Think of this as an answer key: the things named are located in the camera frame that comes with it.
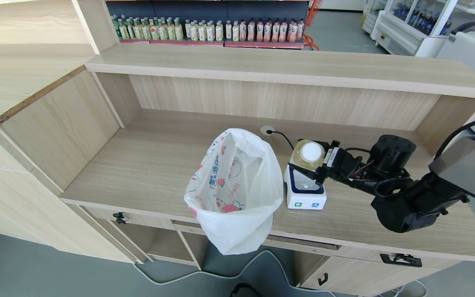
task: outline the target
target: white bottle cap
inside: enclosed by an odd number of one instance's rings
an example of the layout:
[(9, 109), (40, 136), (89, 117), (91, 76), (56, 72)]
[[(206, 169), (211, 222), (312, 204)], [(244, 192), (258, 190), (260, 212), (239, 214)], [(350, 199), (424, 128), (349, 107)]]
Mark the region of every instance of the white bottle cap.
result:
[(306, 162), (316, 162), (322, 156), (322, 147), (315, 142), (306, 143), (302, 146), (300, 156)]

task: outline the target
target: display fridge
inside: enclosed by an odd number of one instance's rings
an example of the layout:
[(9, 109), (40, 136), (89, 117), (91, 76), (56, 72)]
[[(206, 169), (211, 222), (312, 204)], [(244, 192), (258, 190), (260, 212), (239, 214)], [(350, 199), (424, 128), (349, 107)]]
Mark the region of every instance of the display fridge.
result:
[(475, 22), (475, 0), (388, 0), (371, 38), (391, 54), (431, 57), (450, 32)]

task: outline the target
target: power cord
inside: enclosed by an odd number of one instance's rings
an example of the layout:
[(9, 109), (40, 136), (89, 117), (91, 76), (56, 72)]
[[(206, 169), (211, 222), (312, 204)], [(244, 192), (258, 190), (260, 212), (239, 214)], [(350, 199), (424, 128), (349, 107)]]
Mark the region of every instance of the power cord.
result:
[[(214, 273), (210, 273), (210, 272), (206, 272), (206, 271), (194, 271), (192, 273), (188, 273), (184, 276), (181, 276), (179, 278), (175, 278), (173, 280), (167, 280), (166, 282), (158, 282), (152, 278), (150, 278), (142, 269), (140, 269), (139, 266), (137, 266), (136, 263), (133, 263), (133, 266), (135, 267), (135, 269), (138, 270), (138, 272), (140, 272), (140, 274), (142, 274), (145, 278), (147, 278), (147, 280), (149, 280), (150, 282), (152, 282), (153, 284), (156, 284), (156, 285), (159, 285), (159, 286), (162, 286), (162, 285), (168, 285), (168, 284), (171, 284), (171, 283), (174, 283), (174, 282), (178, 282), (180, 280), (183, 280), (185, 278), (189, 278), (190, 276), (192, 275), (196, 275), (196, 274), (205, 274), (205, 275), (210, 275), (210, 276), (214, 276), (216, 278), (224, 278), (226, 280), (234, 280), (236, 278), (239, 278), (241, 277), (241, 275), (243, 275), (243, 273), (245, 272), (245, 270), (247, 270), (247, 268), (249, 267), (250, 264), (252, 264), (252, 262), (254, 262), (254, 260), (256, 260), (259, 256), (263, 255), (263, 254), (270, 254), (271, 256), (274, 257), (274, 259), (276, 260), (276, 262), (278, 263), (278, 265), (280, 266), (281, 268), (281, 272), (283, 273), (283, 276), (285, 277), (285, 281), (287, 282), (287, 284), (293, 288), (293, 289), (296, 289), (296, 290), (299, 290), (299, 291), (305, 291), (305, 292), (326, 292), (326, 293), (329, 293), (331, 294), (333, 297), (337, 297), (337, 295), (335, 295), (335, 293), (331, 292), (331, 291), (319, 291), (319, 290), (313, 290), (313, 289), (305, 289), (305, 288), (298, 288), (298, 287), (295, 287), (293, 285), (291, 285), (291, 283), (289, 282), (289, 279), (287, 278), (287, 274), (285, 273), (285, 270), (283, 270), (283, 266), (281, 265), (281, 262), (280, 260), (277, 258), (277, 256), (275, 254), (273, 254), (270, 250), (263, 250), (261, 252), (259, 252), (258, 255), (254, 256), (246, 265), (245, 267), (243, 267), (243, 269), (241, 270), (241, 272), (238, 274), (238, 275), (235, 275), (235, 276), (224, 276), (224, 275), (218, 275), (218, 274), (214, 274)], [(416, 280), (415, 282), (418, 282), (421, 284), (421, 286), (423, 286), (424, 290), (426, 291), (426, 293), (424, 293), (424, 295), (422, 297), (426, 297), (428, 295), (428, 291), (426, 290), (426, 287), (418, 280)], [(393, 289), (391, 290), (391, 292), (395, 293), (394, 297), (398, 297), (398, 295), (404, 290), (404, 287), (406, 285), (403, 285), (401, 286), (400, 288), (398, 289)]]
[(292, 146), (292, 143), (291, 141), (287, 138), (287, 136), (285, 136), (285, 134), (281, 133), (281, 132), (278, 132), (278, 131), (273, 131), (273, 130), (267, 130), (265, 131), (267, 134), (269, 135), (272, 135), (274, 133), (278, 133), (280, 134), (281, 136), (285, 137), (285, 139), (287, 140), (287, 142), (289, 143), (289, 145), (291, 146), (291, 149), (294, 151), (294, 146)]

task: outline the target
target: white cable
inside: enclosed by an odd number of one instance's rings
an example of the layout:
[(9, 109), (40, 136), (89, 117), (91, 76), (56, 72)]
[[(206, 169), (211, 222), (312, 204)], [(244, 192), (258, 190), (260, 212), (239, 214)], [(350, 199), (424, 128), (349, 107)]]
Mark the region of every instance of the white cable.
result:
[(283, 276), (285, 276), (285, 281), (287, 282), (287, 284), (293, 288), (293, 289), (296, 289), (296, 290), (300, 290), (300, 291), (306, 291), (306, 292), (327, 292), (329, 294), (331, 294), (333, 297), (337, 297), (335, 295), (335, 293), (331, 292), (331, 291), (319, 291), (319, 290), (313, 290), (313, 289), (304, 289), (304, 288), (297, 288), (293, 285), (291, 285), (289, 283), (289, 279), (287, 278), (287, 274), (285, 274), (285, 270), (283, 270), (283, 266), (281, 265), (281, 262), (280, 260), (275, 256), (275, 254), (273, 254), (270, 250), (263, 250), (262, 252), (260, 252), (258, 255), (256, 255), (256, 257), (253, 257), (252, 260), (250, 260), (246, 265), (245, 267), (243, 267), (243, 270), (238, 274), (238, 275), (235, 275), (235, 276), (223, 276), (223, 275), (217, 275), (217, 274), (214, 274), (214, 273), (210, 273), (210, 272), (206, 272), (206, 271), (195, 271), (195, 272), (192, 272), (192, 273), (188, 273), (184, 276), (181, 276), (180, 278), (176, 278), (174, 280), (168, 280), (166, 282), (157, 282), (156, 280), (153, 280), (152, 278), (150, 278), (142, 269), (140, 269), (136, 263), (133, 263), (133, 266), (143, 275), (145, 276), (145, 278), (147, 278), (150, 282), (152, 282), (153, 284), (156, 284), (156, 285), (167, 285), (167, 284), (171, 284), (173, 282), (177, 282), (177, 281), (180, 281), (180, 280), (183, 280), (185, 278), (188, 278), (192, 275), (196, 275), (196, 274), (206, 274), (206, 275), (211, 275), (211, 276), (215, 276), (216, 278), (224, 278), (226, 280), (233, 280), (235, 278), (239, 278), (243, 272), (245, 272), (245, 270), (247, 270), (247, 268), (249, 267), (249, 265), (254, 262), (254, 260), (256, 260), (256, 258), (258, 258), (259, 256), (263, 255), (263, 254), (270, 254), (271, 256), (274, 257), (274, 259), (277, 261), (277, 263), (279, 264), (279, 266), (281, 267), (281, 271), (283, 272)]
[[(244, 272), (245, 270), (247, 270), (247, 268), (249, 267), (250, 264), (252, 264), (252, 262), (254, 262), (254, 260), (256, 260), (256, 258), (258, 258), (259, 256), (263, 255), (263, 254), (270, 254), (271, 256), (274, 257), (274, 259), (276, 260), (276, 262), (278, 263), (278, 265), (280, 266), (281, 268), (281, 272), (283, 272), (283, 276), (285, 276), (285, 281), (287, 282), (287, 284), (293, 288), (293, 289), (296, 289), (296, 290), (300, 290), (300, 291), (305, 291), (305, 292), (327, 292), (329, 294), (331, 294), (333, 297), (337, 297), (335, 295), (335, 293), (331, 292), (331, 291), (319, 291), (319, 290), (313, 290), (313, 289), (305, 289), (305, 288), (298, 288), (298, 287), (295, 287), (293, 285), (290, 284), (289, 282), (289, 279), (287, 278), (287, 274), (285, 274), (285, 270), (283, 270), (283, 266), (281, 265), (281, 262), (280, 260), (277, 258), (277, 256), (275, 254), (273, 254), (270, 250), (263, 250), (262, 252), (259, 252), (258, 255), (256, 255), (255, 257), (253, 257), (246, 265), (245, 267), (243, 267), (243, 269), (241, 270), (241, 272), (238, 274), (238, 275), (234, 275), (234, 276), (224, 276), (224, 275), (218, 275), (218, 274), (214, 274), (214, 273), (210, 273), (210, 272), (206, 272), (206, 271), (195, 271), (195, 272), (192, 272), (192, 273), (188, 273), (186, 275), (183, 275), (179, 278), (175, 278), (173, 280), (168, 280), (166, 282), (158, 282), (156, 280), (153, 280), (152, 278), (150, 278), (142, 269), (139, 268), (139, 266), (137, 266), (136, 263), (133, 263), (133, 266), (135, 267), (135, 269), (138, 270), (138, 272), (140, 272), (145, 278), (147, 278), (150, 282), (152, 282), (153, 284), (156, 284), (156, 285), (159, 285), (159, 286), (162, 286), (162, 285), (168, 285), (168, 284), (171, 284), (171, 283), (174, 283), (174, 282), (178, 282), (180, 280), (183, 280), (185, 278), (189, 278), (190, 276), (192, 275), (196, 275), (196, 274), (206, 274), (206, 275), (211, 275), (211, 276), (214, 276), (216, 278), (224, 278), (226, 280), (233, 280), (235, 278), (239, 278)], [(428, 290), (426, 289), (426, 287), (424, 286), (424, 284), (422, 284), (420, 281), (416, 280), (415, 282), (419, 283), (421, 286), (423, 286), (424, 288), (424, 295), (422, 295), (421, 297), (426, 297), (428, 295)], [(397, 289), (393, 289), (391, 290), (391, 292), (395, 293), (395, 295), (393, 297), (398, 297), (398, 295), (404, 290), (404, 287), (406, 285), (403, 285), (401, 286), (400, 288), (397, 288)]]

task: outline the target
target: cabinet door handle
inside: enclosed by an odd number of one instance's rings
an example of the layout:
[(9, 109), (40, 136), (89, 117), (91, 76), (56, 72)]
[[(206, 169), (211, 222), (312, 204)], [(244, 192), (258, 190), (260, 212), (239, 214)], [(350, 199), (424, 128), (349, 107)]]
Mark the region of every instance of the cabinet door handle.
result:
[(390, 256), (388, 254), (381, 254), (381, 259), (382, 259), (382, 262), (386, 264), (402, 265), (402, 266), (410, 266), (410, 267), (423, 267), (421, 258), (415, 258), (412, 255), (396, 254), (392, 260), (390, 259)]
[(329, 275), (327, 273), (324, 273), (324, 279), (322, 280), (321, 278), (318, 279), (318, 285), (321, 286), (327, 282), (329, 279)]

